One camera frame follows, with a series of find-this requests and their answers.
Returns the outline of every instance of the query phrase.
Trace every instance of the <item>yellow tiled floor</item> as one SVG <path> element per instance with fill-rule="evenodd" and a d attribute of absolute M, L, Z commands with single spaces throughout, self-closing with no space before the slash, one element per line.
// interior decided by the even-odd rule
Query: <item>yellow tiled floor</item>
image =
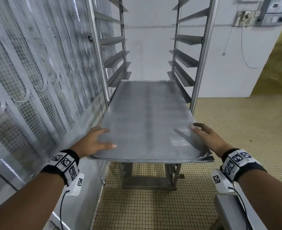
<path fill-rule="evenodd" d="M 199 98 L 195 118 L 253 155 L 282 180 L 282 96 Z M 117 163 L 106 177 L 94 229 L 208 229 L 216 220 L 214 163 L 183 164 L 176 191 L 121 189 Z M 164 176 L 164 166 L 136 164 L 133 175 Z"/>

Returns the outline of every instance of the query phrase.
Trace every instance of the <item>black wristband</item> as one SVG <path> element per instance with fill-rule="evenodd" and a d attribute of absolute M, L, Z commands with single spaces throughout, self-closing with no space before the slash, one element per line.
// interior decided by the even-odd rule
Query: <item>black wristband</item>
<path fill-rule="evenodd" d="M 64 176 L 64 173 L 61 172 L 60 169 L 58 169 L 56 166 L 52 166 L 52 165 L 46 165 L 40 173 L 49 173 L 49 174 L 58 174 L 60 175 L 60 177 L 62 177 L 62 179 L 64 180 L 64 184 L 65 185 L 68 185 L 67 184 L 67 181 L 66 181 L 66 177 Z"/>
<path fill-rule="evenodd" d="M 239 180 L 239 178 L 246 173 L 249 170 L 262 170 L 265 171 L 264 167 L 262 167 L 260 164 L 258 164 L 257 162 L 253 162 L 253 163 L 248 163 L 245 166 L 242 166 L 240 168 L 240 170 L 236 173 L 235 177 L 234 177 L 234 181 L 237 182 Z"/>
<path fill-rule="evenodd" d="M 226 151 L 226 152 L 222 155 L 222 157 L 221 157 L 222 162 L 224 163 L 225 160 L 226 160 L 226 158 L 227 158 L 227 156 L 228 156 L 229 154 L 231 154 L 232 152 L 236 151 L 236 150 L 239 150 L 239 149 L 238 149 L 238 148 L 232 148 L 232 149 Z"/>
<path fill-rule="evenodd" d="M 75 162 L 76 162 L 76 165 L 78 166 L 78 164 L 79 164 L 79 156 L 78 156 L 78 154 L 77 154 L 75 151 L 73 151 L 72 149 L 65 149 L 65 150 L 62 150 L 62 151 L 60 151 L 60 152 L 67 153 L 67 154 L 69 154 L 71 157 L 73 157 L 73 159 L 74 159 Z"/>

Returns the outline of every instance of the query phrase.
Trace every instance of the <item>finger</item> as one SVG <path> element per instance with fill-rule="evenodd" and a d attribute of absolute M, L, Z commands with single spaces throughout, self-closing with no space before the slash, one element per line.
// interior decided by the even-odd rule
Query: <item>finger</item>
<path fill-rule="evenodd" d="M 208 134 L 210 134 L 212 132 L 212 129 L 204 123 L 193 123 L 193 125 L 196 126 L 196 127 L 202 128 L 202 131 L 204 131 Z"/>
<path fill-rule="evenodd" d="M 100 125 L 97 125 L 97 126 L 91 128 L 90 131 L 96 131 L 96 130 L 98 130 L 98 129 L 101 129 L 101 126 L 100 126 Z"/>
<path fill-rule="evenodd" d="M 101 135 L 103 133 L 109 132 L 110 130 L 108 128 L 102 128 L 102 129 L 98 129 L 95 131 L 96 135 Z"/>
<path fill-rule="evenodd" d="M 98 146 L 97 146 L 97 150 L 107 150 L 107 149 L 114 149 L 116 148 L 117 145 L 114 143 L 99 143 L 98 142 Z"/>
<path fill-rule="evenodd" d="M 204 132 L 204 131 L 202 131 L 200 128 L 195 127 L 195 126 L 193 126 L 193 125 L 191 125 L 190 127 L 191 127 L 191 130 L 192 130 L 195 134 L 197 134 L 200 138 L 204 138 L 204 137 L 207 136 L 207 133 Z"/>

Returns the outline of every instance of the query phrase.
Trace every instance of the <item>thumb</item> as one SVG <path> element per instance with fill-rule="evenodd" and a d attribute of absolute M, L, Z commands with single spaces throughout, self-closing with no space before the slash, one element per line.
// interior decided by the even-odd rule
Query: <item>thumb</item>
<path fill-rule="evenodd" d="M 97 146 L 97 150 L 107 150 L 107 149 L 114 149 L 116 148 L 117 145 L 114 144 L 114 143 L 99 143 L 98 146 Z"/>
<path fill-rule="evenodd" d="M 207 136 L 207 133 L 202 131 L 200 128 L 198 127 L 195 127 L 193 125 L 190 126 L 191 127 L 191 130 L 197 134 L 200 138 L 204 139 L 206 136 Z"/>

